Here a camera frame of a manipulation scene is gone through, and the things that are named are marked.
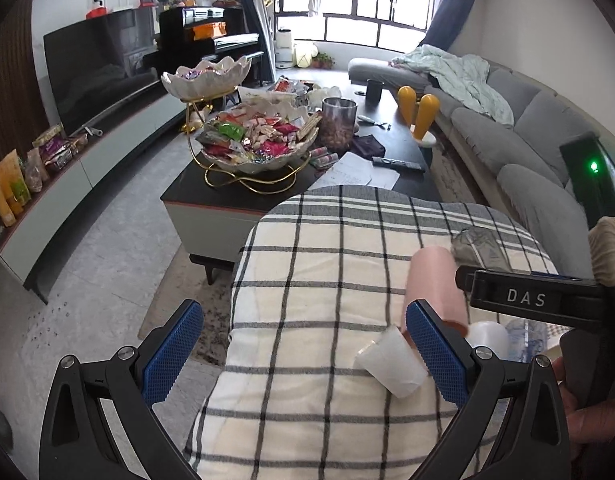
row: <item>tile floor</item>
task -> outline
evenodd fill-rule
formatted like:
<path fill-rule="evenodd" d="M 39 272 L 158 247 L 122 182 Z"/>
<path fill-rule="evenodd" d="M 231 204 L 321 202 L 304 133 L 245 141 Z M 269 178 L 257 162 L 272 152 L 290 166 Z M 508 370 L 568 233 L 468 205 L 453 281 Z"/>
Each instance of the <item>tile floor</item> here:
<path fill-rule="evenodd" d="M 12 459 L 38 477 L 45 403 L 59 359 L 106 360 L 137 333 L 180 240 L 159 197 L 190 161 L 182 136 L 161 139 L 120 179 L 43 304 L 0 265 L 0 409 L 14 431 Z M 182 449 L 219 369 L 189 360 L 155 413 Z M 145 475 L 111 401 L 104 405 L 128 467 Z"/>

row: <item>blue curtain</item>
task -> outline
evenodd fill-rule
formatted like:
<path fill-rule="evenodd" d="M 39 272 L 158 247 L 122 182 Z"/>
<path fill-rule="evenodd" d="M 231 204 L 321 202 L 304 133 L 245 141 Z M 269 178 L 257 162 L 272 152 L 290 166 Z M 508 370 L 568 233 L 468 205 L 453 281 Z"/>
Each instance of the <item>blue curtain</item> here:
<path fill-rule="evenodd" d="M 259 42 L 261 45 L 261 49 L 265 52 L 265 55 L 261 62 L 261 70 L 263 71 L 264 80 L 274 81 L 275 79 L 275 71 L 274 71 L 274 51 L 271 44 L 270 34 L 268 32 L 268 24 L 262 23 L 262 20 L 259 18 L 259 13 L 256 11 L 256 6 L 259 6 L 259 10 L 263 10 L 261 14 L 263 17 L 266 17 L 265 6 L 263 1 L 254 1 L 254 0 L 241 0 L 241 5 L 243 6 L 243 12 L 246 16 L 246 22 L 248 23 L 249 30 L 251 32 L 258 32 L 259 34 Z"/>
<path fill-rule="evenodd" d="M 441 5 L 419 46 L 428 44 L 448 50 L 465 25 L 473 4 L 474 0 L 441 0 Z"/>

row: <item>orange bulb-shaped object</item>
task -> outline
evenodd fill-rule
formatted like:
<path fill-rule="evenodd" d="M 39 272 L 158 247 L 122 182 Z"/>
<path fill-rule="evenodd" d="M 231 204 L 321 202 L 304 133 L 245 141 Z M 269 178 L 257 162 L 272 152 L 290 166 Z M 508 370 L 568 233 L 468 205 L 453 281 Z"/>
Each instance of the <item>orange bulb-shaped object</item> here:
<path fill-rule="evenodd" d="M 436 95 L 426 94 L 421 97 L 419 112 L 416 115 L 416 126 L 414 127 L 414 139 L 422 140 L 427 130 L 436 117 L 436 113 L 441 108 L 441 102 Z"/>
<path fill-rule="evenodd" d="M 401 112 L 405 124 L 412 124 L 416 108 L 416 92 L 411 86 L 401 86 L 398 90 L 398 110 Z"/>

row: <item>metal screw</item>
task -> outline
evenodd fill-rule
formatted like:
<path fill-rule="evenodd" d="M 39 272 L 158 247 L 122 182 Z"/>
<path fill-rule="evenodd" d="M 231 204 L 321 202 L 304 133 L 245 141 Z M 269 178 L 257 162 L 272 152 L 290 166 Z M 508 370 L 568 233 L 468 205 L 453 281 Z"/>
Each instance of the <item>metal screw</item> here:
<path fill-rule="evenodd" d="M 73 355 L 66 355 L 61 360 L 61 368 L 70 368 L 73 364 L 74 364 L 74 356 Z"/>
<path fill-rule="evenodd" d="M 537 360 L 537 364 L 540 367 L 543 367 L 543 368 L 547 368 L 548 366 L 550 366 L 552 364 L 550 362 L 550 360 L 549 360 L 549 357 L 544 356 L 543 354 L 537 355 L 534 359 L 536 359 Z"/>
<path fill-rule="evenodd" d="M 478 346 L 475 352 L 478 357 L 480 357 L 481 359 L 485 361 L 487 361 L 488 359 L 491 359 L 492 356 L 494 355 L 491 349 L 489 349 L 487 346 Z"/>
<path fill-rule="evenodd" d="M 134 348 L 131 346 L 124 346 L 117 352 L 119 359 L 125 361 L 134 355 Z"/>

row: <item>window frame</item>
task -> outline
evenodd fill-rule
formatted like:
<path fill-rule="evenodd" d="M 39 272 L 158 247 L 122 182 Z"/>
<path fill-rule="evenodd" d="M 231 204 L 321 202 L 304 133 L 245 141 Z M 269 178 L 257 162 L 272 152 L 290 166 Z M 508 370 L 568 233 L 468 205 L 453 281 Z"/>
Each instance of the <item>window frame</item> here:
<path fill-rule="evenodd" d="M 404 28 L 406 30 L 417 30 L 419 32 L 423 32 L 427 34 L 431 20 L 433 19 L 435 12 L 435 1 L 436 0 L 428 0 L 427 7 L 427 20 L 426 20 L 426 28 L 418 28 L 413 25 L 406 25 L 405 23 L 395 22 L 394 21 L 394 13 L 395 13 L 395 0 L 389 0 L 389 20 L 382 20 L 377 18 L 376 16 L 379 13 L 379 0 L 376 2 L 374 18 L 369 18 L 367 16 L 358 16 L 358 0 L 351 1 L 351 12 L 350 14 L 340 14 L 338 12 L 323 12 L 321 15 L 325 18 L 325 28 L 323 30 L 323 39 L 322 40 L 300 40 L 300 41 L 327 41 L 328 43 L 340 43 L 340 44 L 351 44 L 351 45 L 359 45 L 359 46 L 369 46 L 370 48 L 380 48 L 381 50 L 390 50 L 390 52 L 399 52 L 398 50 L 387 49 L 379 46 L 379 39 L 381 33 L 381 25 L 391 25 L 392 27 Z M 279 12 L 276 11 L 276 1 L 272 6 L 272 10 L 274 12 L 274 38 L 276 39 L 276 32 L 279 28 L 279 18 L 301 18 L 307 17 L 308 12 L 305 11 L 284 11 L 283 10 L 283 0 L 279 0 Z M 327 38 L 327 24 L 329 18 L 348 18 L 350 20 L 358 20 L 361 22 L 372 22 L 377 23 L 377 37 L 375 39 L 374 45 L 366 45 L 361 43 L 347 43 L 343 41 L 331 41 Z"/>

